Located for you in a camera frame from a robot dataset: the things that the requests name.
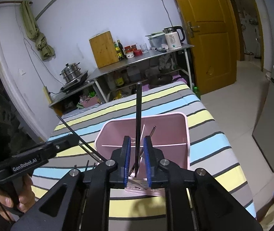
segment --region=wooden cutting board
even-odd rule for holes
[[[119,61],[110,31],[95,36],[89,41],[98,68]]]

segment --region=door handle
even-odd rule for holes
[[[188,23],[188,33],[189,33],[190,37],[193,38],[194,37],[194,31],[193,31],[193,29],[194,28],[200,28],[200,26],[199,25],[192,26],[191,22],[187,22],[187,23]]]

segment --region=kettle handle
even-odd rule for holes
[[[185,40],[185,34],[184,34],[184,30],[181,26],[174,26],[174,29],[178,32],[178,29],[181,30],[182,32],[182,36],[183,36],[183,39],[180,40],[180,42],[183,42]]]

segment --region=blue gripper pad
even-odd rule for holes
[[[125,164],[124,164],[124,186],[127,187],[128,182],[128,173],[130,170],[130,150],[131,150],[131,140],[130,137],[127,143],[126,156],[125,156]]]
[[[149,156],[149,150],[148,150],[148,142],[147,142],[146,138],[143,139],[143,156],[144,156],[144,160],[145,160],[145,164],[146,164],[147,182],[149,184],[149,187],[151,187],[151,185],[152,185],[152,169],[151,169],[150,156]]]

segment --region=green plastic bottle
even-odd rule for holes
[[[201,94],[200,94],[200,91],[199,91],[199,89],[197,87],[193,88],[193,92],[199,98],[199,100],[201,100]]]

